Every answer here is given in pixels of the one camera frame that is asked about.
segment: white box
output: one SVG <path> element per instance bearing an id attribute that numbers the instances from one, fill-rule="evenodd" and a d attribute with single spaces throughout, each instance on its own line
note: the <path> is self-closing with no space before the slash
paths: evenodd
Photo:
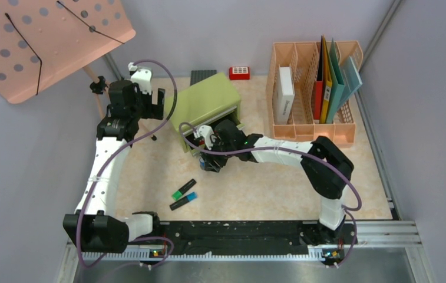
<path id="1" fill-rule="evenodd" d="M 290 67 L 280 67 L 273 94 L 273 115 L 275 125 L 285 125 L 289 120 L 290 110 L 294 102 L 294 85 Z"/>

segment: gray wall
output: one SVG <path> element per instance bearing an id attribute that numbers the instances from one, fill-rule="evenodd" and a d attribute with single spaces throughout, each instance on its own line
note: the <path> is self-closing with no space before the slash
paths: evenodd
<path id="1" fill-rule="evenodd" d="M 323 33 L 365 48 L 391 2 L 123 0 L 136 37 L 112 54 L 119 65 L 159 60 L 174 75 L 235 65 L 267 74 L 273 42 L 318 41 Z"/>
<path id="2" fill-rule="evenodd" d="M 406 1 L 362 78 L 399 209 L 446 282 L 446 1 Z"/>
<path id="3" fill-rule="evenodd" d="M 22 104 L 0 96 L 0 282 L 56 280 L 63 216 L 82 195 L 95 150 L 89 83 L 78 71 Z"/>

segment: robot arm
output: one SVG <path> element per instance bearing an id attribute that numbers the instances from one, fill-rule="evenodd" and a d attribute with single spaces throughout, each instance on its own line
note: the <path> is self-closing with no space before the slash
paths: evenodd
<path id="1" fill-rule="evenodd" d="M 157 101 L 153 101 L 150 78 L 151 71 L 140 67 L 135 70 L 131 80 L 110 84 L 110 104 L 107 106 L 107 116 L 97 127 L 95 159 L 86 189 L 74 214 L 65 215 L 63 220 L 63 227 L 75 244 L 79 213 L 92 183 L 96 182 L 82 221 L 83 251 L 120 253 L 130 241 L 153 229 L 153 213 L 137 213 L 124 221 L 114 218 L 118 179 L 130 148 L 122 150 L 101 176 L 96 176 L 110 156 L 134 138 L 139 130 L 139 119 L 163 119 L 165 90 L 159 88 Z"/>
<path id="2" fill-rule="evenodd" d="M 270 139 L 261 134 L 246 136 L 230 120 L 222 121 L 214 130 L 210 126 L 200 126 L 194 135 L 200 144 L 205 144 L 209 150 L 213 151 L 229 152 L 253 147 L 282 147 L 326 159 L 348 179 L 351 178 L 351 172 L 354 169 L 353 163 L 326 137 L 320 136 L 312 142 L 292 142 Z M 200 155 L 202 169 L 214 172 L 219 172 L 226 165 L 226 160 L 232 157 L 205 153 Z M 313 188 L 321 196 L 319 223 L 334 232 L 343 224 L 345 213 L 342 204 L 347 191 L 346 184 L 324 165 L 300 154 L 282 150 L 256 150 L 235 156 L 242 161 L 275 162 L 303 169 Z"/>

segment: black string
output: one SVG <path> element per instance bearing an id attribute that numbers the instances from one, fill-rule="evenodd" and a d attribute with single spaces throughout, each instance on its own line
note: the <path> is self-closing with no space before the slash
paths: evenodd
<path id="1" fill-rule="evenodd" d="M 72 10 L 68 9 L 67 6 L 65 6 L 62 2 L 60 2 L 60 1 L 56 1 L 56 3 L 60 4 L 63 8 L 65 8 L 65 10 L 67 10 L 67 11 L 68 11 L 69 13 L 71 13 L 74 17 L 76 17 L 79 21 L 81 21 L 84 25 L 86 25 L 86 26 L 89 28 L 89 31 L 90 31 L 90 32 L 96 32 L 97 34 L 101 34 L 102 36 L 107 37 L 107 38 L 109 38 L 109 39 L 111 39 L 111 40 L 117 41 L 117 42 L 120 43 L 120 44 L 125 44 L 125 43 L 123 43 L 123 42 L 120 41 L 120 40 L 117 40 L 117 39 L 115 39 L 115 38 L 113 38 L 113 37 L 111 37 L 111 36 L 109 36 L 109 35 L 106 35 L 106 34 L 100 32 L 100 31 L 97 31 L 95 26 L 88 25 L 83 19 L 81 19 L 78 15 L 76 15 L 74 12 L 72 12 Z"/>
<path id="2" fill-rule="evenodd" d="M 11 23 L 11 25 L 15 28 L 16 32 L 19 34 L 19 36 L 21 38 L 23 38 L 23 40 L 26 42 L 26 44 L 28 45 L 28 47 L 30 47 L 30 50 L 32 50 L 32 52 L 35 54 L 35 56 L 37 57 L 37 59 L 39 59 L 39 77 L 37 78 L 37 92 L 35 93 L 35 95 L 39 94 L 39 85 L 41 84 L 41 71 L 42 71 L 42 59 L 41 57 L 39 57 L 39 55 L 37 54 L 37 52 L 35 52 L 35 50 L 30 46 L 30 44 L 28 43 L 28 41 L 25 39 L 25 37 L 21 34 L 21 32 L 18 30 L 18 28 L 16 27 L 15 23 L 13 22 L 13 20 L 11 19 L 11 17 L 9 16 L 8 13 L 4 13 L 4 15 L 6 15 L 6 18 L 8 18 L 9 22 Z"/>

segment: zip tie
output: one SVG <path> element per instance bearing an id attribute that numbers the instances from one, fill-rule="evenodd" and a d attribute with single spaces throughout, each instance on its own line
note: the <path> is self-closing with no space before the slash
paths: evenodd
<path id="1" fill-rule="evenodd" d="M 277 140 L 276 143 L 273 145 L 273 151 L 275 153 L 275 156 L 278 160 L 280 160 L 280 164 L 284 164 L 282 158 L 280 157 L 279 154 L 279 149 L 280 147 L 284 144 L 285 141 L 283 140 Z"/>
<path id="2" fill-rule="evenodd" d="M 88 179 L 89 182 L 110 182 L 110 178 L 105 178 L 105 177 L 98 177 L 96 175 L 94 175 L 93 177 L 90 177 Z"/>

